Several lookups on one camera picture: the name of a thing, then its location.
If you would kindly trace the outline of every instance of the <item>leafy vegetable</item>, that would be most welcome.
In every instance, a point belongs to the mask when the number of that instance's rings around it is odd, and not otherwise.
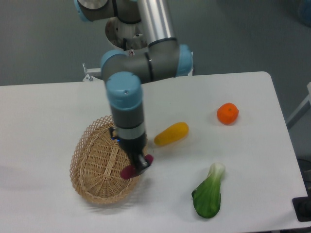
[[[214,217],[220,210],[220,181],[225,173],[222,163],[213,163],[207,178],[192,192],[193,206],[199,216]]]

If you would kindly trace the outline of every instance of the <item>gray floor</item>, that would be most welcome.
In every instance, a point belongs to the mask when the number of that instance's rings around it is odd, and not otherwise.
[[[83,23],[73,1],[0,0],[0,85],[79,82],[111,49],[106,20]],[[175,32],[194,52],[195,74],[266,71],[287,118],[308,94],[311,28],[295,0],[169,0]],[[311,111],[291,130],[311,155]]]

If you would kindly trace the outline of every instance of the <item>white table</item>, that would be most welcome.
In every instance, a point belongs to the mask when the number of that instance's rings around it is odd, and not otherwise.
[[[143,85],[149,141],[178,121],[190,134],[156,148],[153,165],[130,197],[85,202],[69,166],[81,135],[109,115],[104,84],[0,87],[0,228],[3,233],[242,233],[308,227],[292,198],[306,196],[271,77],[264,72],[180,77]],[[216,110],[237,105],[232,126]],[[221,209],[204,220],[191,192],[209,166],[226,165]]]

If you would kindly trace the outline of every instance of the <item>yellow vegetable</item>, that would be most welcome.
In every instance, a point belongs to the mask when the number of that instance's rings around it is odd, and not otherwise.
[[[182,139],[188,134],[188,132],[188,125],[185,122],[178,122],[159,133],[155,137],[154,142],[158,146],[164,146]]]

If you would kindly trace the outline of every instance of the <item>wicker basket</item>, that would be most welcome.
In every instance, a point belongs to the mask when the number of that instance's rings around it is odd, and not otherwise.
[[[126,153],[111,140],[111,116],[93,122],[82,135],[70,165],[72,186],[87,201],[109,204],[125,198],[139,177],[124,180],[121,170],[129,165]]]

